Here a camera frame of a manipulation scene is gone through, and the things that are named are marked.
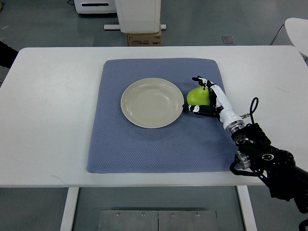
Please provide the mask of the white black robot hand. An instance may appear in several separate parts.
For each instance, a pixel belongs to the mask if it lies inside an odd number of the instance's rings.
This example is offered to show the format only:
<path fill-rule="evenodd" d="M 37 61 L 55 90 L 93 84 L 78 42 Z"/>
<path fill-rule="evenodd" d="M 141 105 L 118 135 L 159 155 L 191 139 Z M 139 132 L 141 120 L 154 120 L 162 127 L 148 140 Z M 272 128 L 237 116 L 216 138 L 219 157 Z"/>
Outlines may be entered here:
<path fill-rule="evenodd" d="M 217 117 L 230 134 L 244 128 L 242 117 L 233 111 L 231 103 L 219 85 L 200 76 L 193 77 L 192 80 L 198 82 L 203 89 L 208 89 L 210 105 L 184 103 L 184 109 L 197 115 Z"/>

